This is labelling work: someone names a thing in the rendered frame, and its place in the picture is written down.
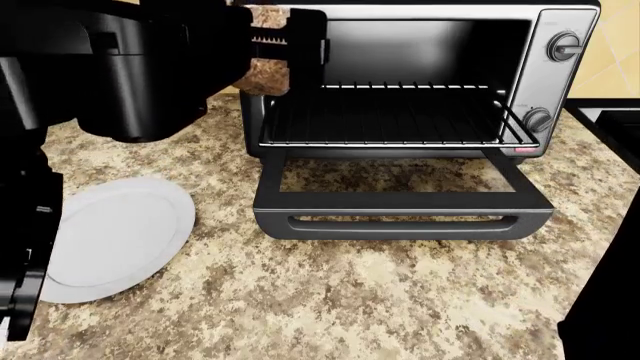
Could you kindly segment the silver black toaster oven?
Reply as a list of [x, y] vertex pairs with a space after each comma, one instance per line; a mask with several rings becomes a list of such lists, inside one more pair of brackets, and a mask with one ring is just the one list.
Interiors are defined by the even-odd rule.
[[266, 158], [484, 158], [498, 149], [515, 162], [537, 158], [549, 146], [582, 53], [552, 62], [546, 53], [559, 32], [578, 35], [585, 50], [600, 15], [598, 0], [244, 0], [244, 5], [312, 9], [327, 16], [328, 57], [322, 86], [417, 84], [488, 86], [523, 122], [536, 107], [553, 124], [539, 134], [536, 152], [514, 149], [309, 148], [263, 146], [268, 101], [283, 95], [241, 92], [245, 145]]

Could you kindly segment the brown bread slice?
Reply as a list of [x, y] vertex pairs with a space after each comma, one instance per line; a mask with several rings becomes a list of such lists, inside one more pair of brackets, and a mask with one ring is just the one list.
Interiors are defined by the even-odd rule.
[[[282, 28], [289, 11], [271, 5], [249, 5], [253, 15], [252, 26]], [[283, 95], [289, 90], [289, 69], [281, 60], [252, 59], [247, 74], [232, 85], [252, 95]]]

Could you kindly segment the white round plate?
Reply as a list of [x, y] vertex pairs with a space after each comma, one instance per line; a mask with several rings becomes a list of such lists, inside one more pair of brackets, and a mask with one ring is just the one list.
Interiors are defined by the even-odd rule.
[[86, 188], [63, 204], [41, 301], [92, 302], [140, 284], [178, 254], [194, 223], [191, 196], [166, 179]]

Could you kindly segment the small grey oven knob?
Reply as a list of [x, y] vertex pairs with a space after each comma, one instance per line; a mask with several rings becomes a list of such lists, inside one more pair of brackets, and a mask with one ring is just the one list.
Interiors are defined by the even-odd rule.
[[523, 122], [529, 131], [533, 134], [539, 134], [546, 131], [553, 124], [553, 118], [546, 108], [536, 107], [525, 114]]

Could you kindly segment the large grey oven knob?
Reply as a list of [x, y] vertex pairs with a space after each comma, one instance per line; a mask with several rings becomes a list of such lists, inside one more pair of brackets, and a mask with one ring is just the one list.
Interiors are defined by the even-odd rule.
[[580, 38], [571, 31], [557, 33], [546, 46], [547, 57], [552, 62], [566, 62], [582, 51]]

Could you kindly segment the black glass oven door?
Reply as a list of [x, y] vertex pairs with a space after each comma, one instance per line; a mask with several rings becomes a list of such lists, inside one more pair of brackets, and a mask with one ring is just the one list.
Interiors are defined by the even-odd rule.
[[514, 240], [539, 230], [554, 207], [498, 149], [485, 158], [509, 192], [283, 192], [283, 151], [264, 159], [253, 209], [275, 239]]

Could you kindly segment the black stove top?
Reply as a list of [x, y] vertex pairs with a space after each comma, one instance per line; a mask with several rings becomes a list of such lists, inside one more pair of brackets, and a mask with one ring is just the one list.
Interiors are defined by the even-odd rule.
[[640, 174], [640, 98], [569, 98], [564, 110]]

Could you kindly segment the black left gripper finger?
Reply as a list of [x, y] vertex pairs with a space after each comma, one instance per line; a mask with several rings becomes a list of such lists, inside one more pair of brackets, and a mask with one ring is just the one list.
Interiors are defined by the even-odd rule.
[[252, 13], [248, 8], [227, 6], [225, 9], [223, 60], [225, 80], [232, 86], [247, 74], [251, 65]]
[[291, 8], [287, 19], [289, 88], [323, 85], [327, 57], [327, 16], [323, 11]]

